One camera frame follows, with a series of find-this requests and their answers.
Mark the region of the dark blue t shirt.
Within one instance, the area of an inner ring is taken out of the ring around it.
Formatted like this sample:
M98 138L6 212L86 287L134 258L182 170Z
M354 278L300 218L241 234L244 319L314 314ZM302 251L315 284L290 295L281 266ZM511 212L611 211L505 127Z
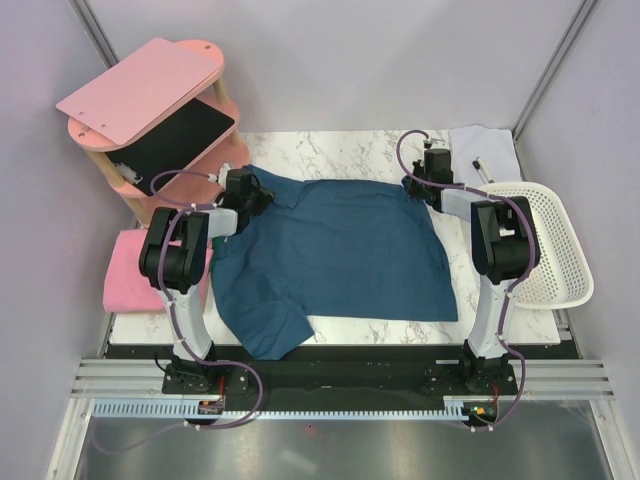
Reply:
M457 319L446 251L400 185L255 174L274 200L211 265L218 313L253 358L285 356L314 316Z

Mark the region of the black white marker pen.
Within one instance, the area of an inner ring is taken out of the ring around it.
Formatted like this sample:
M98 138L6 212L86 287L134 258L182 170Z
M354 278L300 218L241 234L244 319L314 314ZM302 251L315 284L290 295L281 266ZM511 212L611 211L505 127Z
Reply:
M478 172L479 176L483 179L483 181L487 184L494 183L495 180L490 174L488 168L480 157L477 157L472 161L472 166Z

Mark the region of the small white shelf clip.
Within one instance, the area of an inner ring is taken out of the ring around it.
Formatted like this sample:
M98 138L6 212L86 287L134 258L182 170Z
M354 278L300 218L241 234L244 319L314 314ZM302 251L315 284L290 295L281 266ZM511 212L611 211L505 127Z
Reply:
M131 184L138 184L142 180L141 176L127 166L121 169L121 174Z

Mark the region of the folded pink t shirt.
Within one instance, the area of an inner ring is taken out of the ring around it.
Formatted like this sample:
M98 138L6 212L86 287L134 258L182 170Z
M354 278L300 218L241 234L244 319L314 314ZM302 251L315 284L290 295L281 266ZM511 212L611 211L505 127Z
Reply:
M107 313L157 313L165 310L160 291L139 271L145 229L124 230L118 235L106 272L103 307Z

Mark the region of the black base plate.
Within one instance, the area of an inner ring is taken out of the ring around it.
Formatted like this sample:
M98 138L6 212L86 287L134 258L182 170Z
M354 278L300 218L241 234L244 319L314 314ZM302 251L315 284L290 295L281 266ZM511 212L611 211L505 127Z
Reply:
M203 364L172 354L162 368L164 394L416 391L432 397L499 397L518 391L516 375L503 354L477 359L463 346L297 347L280 360L255 360L241 347L219 346Z

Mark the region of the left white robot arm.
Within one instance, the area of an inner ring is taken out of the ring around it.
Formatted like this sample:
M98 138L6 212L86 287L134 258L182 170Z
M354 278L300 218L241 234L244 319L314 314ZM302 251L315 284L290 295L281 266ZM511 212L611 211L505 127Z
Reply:
M187 364L185 382L198 393L208 393L219 382L219 362L200 306L200 282L206 273L206 254L211 243L235 236L261 215L274 194L247 167L223 165L217 174L169 170L165 176L195 176L215 183L221 193L210 201L189 202L159 195L168 203L152 214L140 252L138 268L154 288L169 315L173 332L172 363Z

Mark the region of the black mat on shelf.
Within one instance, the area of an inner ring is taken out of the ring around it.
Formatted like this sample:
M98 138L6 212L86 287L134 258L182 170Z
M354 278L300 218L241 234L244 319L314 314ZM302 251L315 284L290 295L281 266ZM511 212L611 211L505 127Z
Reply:
M154 177L185 169L234 123L232 117L193 99L136 142L106 155L120 173L127 166L141 176L142 180L132 185L151 196Z

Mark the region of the pink wooden shelf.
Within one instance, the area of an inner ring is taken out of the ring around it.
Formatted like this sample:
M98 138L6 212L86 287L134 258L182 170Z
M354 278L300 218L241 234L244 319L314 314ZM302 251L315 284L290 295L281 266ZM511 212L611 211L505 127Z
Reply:
M156 183L158 194L145 196L106 155L136 142L189 101L201 100L235 123L183 170L216 174L223 165L248 164L249 149L238 132L239 110L226 90L224 68L224 55L211 42L154 38L57 104L68 117L70 137L142 225L148 225L157 207L168 205L159 195L200 203L221 190L203 178L169 175Z

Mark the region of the white plastic laundry basket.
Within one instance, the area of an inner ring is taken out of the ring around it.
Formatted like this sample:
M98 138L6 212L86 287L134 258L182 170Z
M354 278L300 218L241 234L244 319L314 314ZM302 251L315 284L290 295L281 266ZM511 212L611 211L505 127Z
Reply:
M499 182L481 189L502 197L525 197L538 238L540 260L521 284L516 305L533 310L557 310L589 301L594 281L579 239L559 196L534 182Z

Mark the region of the aluminium rail frame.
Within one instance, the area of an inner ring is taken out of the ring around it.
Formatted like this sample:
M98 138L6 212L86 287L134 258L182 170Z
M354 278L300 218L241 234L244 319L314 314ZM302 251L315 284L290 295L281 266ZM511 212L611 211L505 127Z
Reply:
M523 398L532 400L612 400L613 388L599 360L528 360ZM72 398L155 398L163 373L152 360L83 360L71 389Z

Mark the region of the white cloth in corner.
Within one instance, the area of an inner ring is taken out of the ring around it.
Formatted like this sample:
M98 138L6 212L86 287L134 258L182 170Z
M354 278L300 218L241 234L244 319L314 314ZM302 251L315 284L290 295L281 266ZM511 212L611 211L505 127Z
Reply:
M521 180L521 169L509 130L473 125L452 129L449 137L455 182L471 187L487 184L472 166L477 157L485 163L494 183Z

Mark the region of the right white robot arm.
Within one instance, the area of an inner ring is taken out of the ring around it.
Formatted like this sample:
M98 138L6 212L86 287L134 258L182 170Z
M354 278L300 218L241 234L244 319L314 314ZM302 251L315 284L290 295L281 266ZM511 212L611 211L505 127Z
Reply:
M504 197L454 181L451 152L426 149L413 163L407 193L432 209L466 222L471 233L471 258L480 278L476 318L465 341L465 363L458 381L467 392L483 392L494 371L506 362L505 332L521 283L539 263L536 227L524 196Z

